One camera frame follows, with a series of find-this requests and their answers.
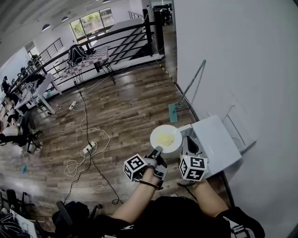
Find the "floor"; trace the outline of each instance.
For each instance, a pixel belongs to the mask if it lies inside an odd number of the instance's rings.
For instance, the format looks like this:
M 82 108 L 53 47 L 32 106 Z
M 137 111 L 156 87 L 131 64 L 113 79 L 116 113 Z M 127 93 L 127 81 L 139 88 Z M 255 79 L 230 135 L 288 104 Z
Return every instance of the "floor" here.
M 176 41 L 165 28 L 166 58 L 163 60 L 173 77 L 176 78 Z M 104 152 L 95 155 L 94 161 L 99 170 L 110 181 L 120 199 L 125 202 L 132 194 L 136 183 L 130 183 L 123 173 L 123 162 L 136 153 L 144 156 L 152 150 L 150 134 L 159 125 L 169 122 L 168 104 L 176 102 L 181 96 L 168 75 L 157 63 L 151 63 L 132 69 L 127 69 L 115 76 L 116 85 L 107 79 L 94 88 L 84 97 L 88 112 L 88 127 L 105 130 L 111 141 Z M 92 86 L 96 80 L 88 82 L 84 88 Z M 84 112 L 70 111 L 68 108 L 78 98 L 75 89 L 68 90 L 62 96 L 50 100 L 50 104 L 60 109 L 51 118 L 41 109 L 33 109 L 37 128 L 43 131 L 39 141 L 41 150 L 28 154 L 25 149 L 16 145 L 5 145 L 0 148 L 0 188 L 12 188 L 20 197 L 23 191 L 35 203 L 31 210 L 33 217 L 45 220 L 50 224 L 51 216 L 57 210 L 55 203 L 69 193 L 71 182 L 75 178 L 65 175 L 68 160 L 82 161 L 80 150 L 87 145 L 86 132 L 80 129 L 80 122 L 84 119 Z M 75 110 L 83 109 L 81 100 Z M 195 122 L 193 115 L 186 104 L 178 112 L 179 122 L 176 127 Z M 89 141 L 97 141 L 101 151 L 108 142 L 104 132 L 91 130 L 88 133 Z M 190 197 L 181 187 L 176 185 L 179 178 L 179 157 L 166 158 L 169 173 L 163 184 L 164 189 L 156 192 L 155 198 L 171 195 Z M 90 160 L 79 167 L 78 172 L 87 169 Z M 23 165 L 27 166 L 22 173 Z M 210 179 L 216 192 L 228 203 L 227 195 L 219 177 Z M 112 214 L 119 206 L 112 204 L 116 195 L 107 182 L 91 165 L 90 169 L 82 174 L 79 182 L 75 183 L 69 201 L 81 201 L 91 210 L 100 203 L 104 206 L 101 213 Z

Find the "mop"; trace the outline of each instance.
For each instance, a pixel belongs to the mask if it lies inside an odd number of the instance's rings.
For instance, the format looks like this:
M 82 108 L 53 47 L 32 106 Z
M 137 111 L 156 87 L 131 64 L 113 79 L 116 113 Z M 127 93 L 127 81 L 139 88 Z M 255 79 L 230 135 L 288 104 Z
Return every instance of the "mop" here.
M 180 102 L 184 98 L 184 96 L 187 93 L 187 91 L 190 89 L 191 85 L 195 81 L 195 79 L 196 79 L 197 75 L 199 74 L 199 72 L 201 71 L 201 69 L 203 67 L 205 67 L 205 64 L 206 64 L 206 60 L 204 59 L 203 62 L 201 63 L 201 65 L 200 65 L 198 71 L 196 72 L 194 78 L 192 79 L 192 81 L 190 82 L 190 84 L 188 85 L 188 87 L 186 88 L 186 90 L 184 91 L 184 93 L 182 94 L 182 96 L 179 99 L 179 101 L 177 103 L 174 103 L 174 104 L 169 104 L 169 120 L 170 120 L 170 122 L 178 122 L 176 108 L 181 108 L 182 107 L 182 105 L 180 104 Z

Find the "mop handle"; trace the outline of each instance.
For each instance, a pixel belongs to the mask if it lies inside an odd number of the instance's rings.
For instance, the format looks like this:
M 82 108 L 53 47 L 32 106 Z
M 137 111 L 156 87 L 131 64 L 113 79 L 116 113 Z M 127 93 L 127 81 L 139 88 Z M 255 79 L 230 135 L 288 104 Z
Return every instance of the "mop handle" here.
M 201 69 L 205 66 L 206 64 L 206 60 L 204 59 L 203 62 L 201 63 L 201 66 L 199 67 L 199 69 L 197 70 L 194 78 L 192 79 L 192 81 L 190 82 L 190 84 L 188 85 L 188 87 L 186 88 L 186 90 L 184 91 L 184 93 L 182 94 L 181 98 L 179 99 L 179 101 L 177 102 L 177 104 L 179 104 L 181 102 L 181 100 L 184 98 L 185 94 L 187 93 L 187 91 L 189 90 L 189 88 L 191 87 L 191 85 L 193 84 L 193 82 L 195 81 L 197 75 L 199 74 L 199 72 L 201 71 Z

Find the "black strap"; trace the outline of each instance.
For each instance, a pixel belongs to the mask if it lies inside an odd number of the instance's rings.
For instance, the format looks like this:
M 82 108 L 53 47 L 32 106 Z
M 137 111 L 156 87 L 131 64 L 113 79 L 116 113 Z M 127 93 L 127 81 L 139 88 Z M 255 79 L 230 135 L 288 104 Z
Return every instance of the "black strap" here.
M 159 187 L 159 186 L 155 186 L 154 184 L 151 184 L 151 183 L 147 183 L 147 182 L 145 182 L 145 181 L 142 181 L 142 180 L 139 180 L 139 179 L 136 179 L 135 180 L 136 182 L 139 182 L 140 184 L 146 184 L 146 185 L 149 185 L 149 186 L 151 186 L 151 187 L 154 187 L 156 190 L 161 190 L 161 189 L 163 189 L 163 187 Z

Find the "checkered tablecloth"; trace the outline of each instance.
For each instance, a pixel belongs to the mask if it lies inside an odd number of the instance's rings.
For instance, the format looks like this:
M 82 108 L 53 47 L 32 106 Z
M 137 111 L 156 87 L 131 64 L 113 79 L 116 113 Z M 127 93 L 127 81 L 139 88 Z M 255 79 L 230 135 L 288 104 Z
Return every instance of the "checkered tablecloth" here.
M 77 66 L 74 66 L 72 68 L 67 68 L 66 70 L 64 70 L 61 75 L 61 78 L 66 79 L 68 77 L 73 77 L 75 76 L 76 73 L 78 73 L 83 68 L 86 68 L 96 62 L 103 63 L 107 59 L 108 59 L 108 46 L 99 48 L 96 50 L 96 52 L 93 55 L 90 55 L 89 58 L 83 60 Z

